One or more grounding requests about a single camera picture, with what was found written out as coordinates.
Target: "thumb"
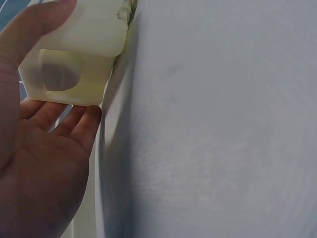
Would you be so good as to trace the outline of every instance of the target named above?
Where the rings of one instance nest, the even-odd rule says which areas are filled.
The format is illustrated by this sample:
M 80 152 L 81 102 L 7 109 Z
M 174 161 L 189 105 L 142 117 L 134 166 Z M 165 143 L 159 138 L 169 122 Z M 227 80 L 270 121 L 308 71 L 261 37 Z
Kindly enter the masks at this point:
M 38 40 L 68 19 L 76 2 L 56 0 L 27 7 L 18 14 L 0 33 L 0 67 L 4 64 L 17 70 Z

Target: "white surface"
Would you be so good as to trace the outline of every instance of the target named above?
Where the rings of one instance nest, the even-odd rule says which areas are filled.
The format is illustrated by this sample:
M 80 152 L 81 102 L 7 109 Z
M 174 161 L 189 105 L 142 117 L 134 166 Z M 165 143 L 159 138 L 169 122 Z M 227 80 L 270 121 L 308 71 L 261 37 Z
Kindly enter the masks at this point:
M 131 106 L 101 165 L 109 238 L 317 237 L 316 12 L 139 1 Z

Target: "hand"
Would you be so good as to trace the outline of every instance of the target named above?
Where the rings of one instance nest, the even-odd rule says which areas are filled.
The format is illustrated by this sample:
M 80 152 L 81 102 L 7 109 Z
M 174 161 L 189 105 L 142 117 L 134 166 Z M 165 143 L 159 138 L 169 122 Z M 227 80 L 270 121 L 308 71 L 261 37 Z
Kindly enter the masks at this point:
M 83 198 L 99 107 L 26 99 L 20 104 L 17 68 L 41 36 L 59 27 L 76 0 L 34 5 L 0 34 L 0 237 L 59 237 Z

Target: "palm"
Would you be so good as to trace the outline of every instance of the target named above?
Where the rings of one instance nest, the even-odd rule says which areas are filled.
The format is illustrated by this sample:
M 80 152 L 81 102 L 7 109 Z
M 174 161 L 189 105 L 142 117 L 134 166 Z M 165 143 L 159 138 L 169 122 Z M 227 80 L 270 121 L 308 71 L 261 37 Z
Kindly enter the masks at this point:
M 27 100 L 20 108 L 13 156 L 0 182 L 10 194 L 2 204 L 8 204 L 8 215 L 19 218 L 12 217 L 14 224 L 8 226 L 23 224 L 19 230 L 34 237 L 34 230 L 28 229 L 35 226 L 39 235 L 42 229 L 60 233 L 65 228 L 60 224 L 67 226 L 85 192 L 100 109 L 73 107 L 56 129 L 47 132 L 65 105 Z

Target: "finger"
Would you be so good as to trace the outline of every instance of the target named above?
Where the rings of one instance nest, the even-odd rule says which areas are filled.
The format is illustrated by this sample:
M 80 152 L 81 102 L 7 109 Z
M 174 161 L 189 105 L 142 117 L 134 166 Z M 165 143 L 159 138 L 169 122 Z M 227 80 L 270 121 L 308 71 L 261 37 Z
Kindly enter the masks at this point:
M 30 100 L 28 98 L 24 99 L 20 103 L 20 118 L 29 119 L 32 117 L 43 105 L 45 102 Z
M 0 62 L 17 70 L 28 52 L 45 34 L 71 15 L 76 0 L 58 0 L 27 7 L 0 33 Z
M 93 148 L 101 115 L 102 112 L 98 106 L 88 107 L 69 135 L 69 138 L 76 141 L 87 154 L 90 154 Z
M 66 104 L 45 103 L 29 121 L 43 131 L 48 131 L 66 109 Z
M 67 117 L 52 131 L 52 134 L 69 136 L 85 111 L 86 107 L 74 106 Z

